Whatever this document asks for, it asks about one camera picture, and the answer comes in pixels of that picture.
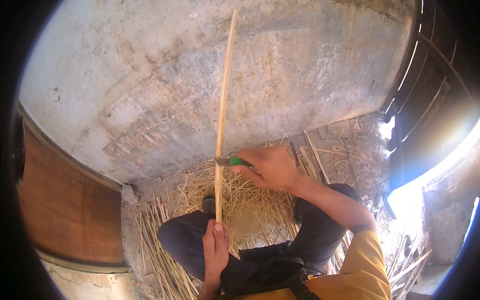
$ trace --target hand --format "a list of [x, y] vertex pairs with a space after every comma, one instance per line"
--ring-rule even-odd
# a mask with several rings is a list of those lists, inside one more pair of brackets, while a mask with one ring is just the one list
[[235, 156], [252, 164], [260, 174], [247, 166], [233, 166], [232, 172], [247, 176], [261, 188], [288, 192], [303, 177], [283, 146], [242, 149]]
[[228, 263], [228, 230], [225, 223], [208, 221], [203, 237], [205, 257], [204, 285], [220, 287], [220, 274]]

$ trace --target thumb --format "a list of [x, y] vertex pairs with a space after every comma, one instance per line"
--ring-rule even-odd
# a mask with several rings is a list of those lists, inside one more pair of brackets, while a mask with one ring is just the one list
[[215, 223], [213, 227], [213, 235], [215, 236], [215, 253], [218, 251], [224, 251], [226, 249], [224, 238], [225, 238], [225, 231], [223, 230], [222, 223]]
[[247, 166], [233, 166], [232, 167], [232, 172], [234, 173], [240, 173], [246, 177], [248, 177], [253, 183], [255, 183], [259, 187], [265, 187], [265, 181], [262, 178], [262, 176], [258, 175], [257, 172], [254, 170], [250, 169]]

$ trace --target green knife handle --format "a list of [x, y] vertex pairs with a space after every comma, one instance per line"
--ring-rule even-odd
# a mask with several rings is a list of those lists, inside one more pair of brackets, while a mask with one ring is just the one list
[[252, 167], [251, 164], [249, 164], [246, 161], [244, 161], [243, 159], [235, 157], [235, 156], [232, 156], [230, 158], [230, 164], [232, 166], [244, 165], [244, 166], [247, 166], [247, 167]]

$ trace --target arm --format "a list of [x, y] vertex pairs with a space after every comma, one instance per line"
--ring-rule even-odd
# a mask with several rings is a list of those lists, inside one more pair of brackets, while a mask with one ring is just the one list
[[365, 207], [300, 172], [284, 147], [243, 149], [235, 156], [251, 163], [259, 173], [246, 166], [234, 166], [232, 171], [247, 176], [259, 187], [305, 199], [354, 234], [364, 230], [376, 233], [375, 219]]
[[197, 300], [214, 300], [220, 297], [220, 274], [228, 263], [228, 230], [214, 219], [208, 221], [202, 239], [205, 257], [205, 279]]

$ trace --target yellow shirt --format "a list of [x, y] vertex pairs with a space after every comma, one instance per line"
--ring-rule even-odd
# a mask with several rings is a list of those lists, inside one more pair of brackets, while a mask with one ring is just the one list
[[[303, 282], [321, 300], [389, 299], [390, 284], [378, 236], [371, 231], [357, 233], [348, 248], [340, 274], [322, 276]], [[294, 300], [289, 288], [243, 295], [236, 300]]]

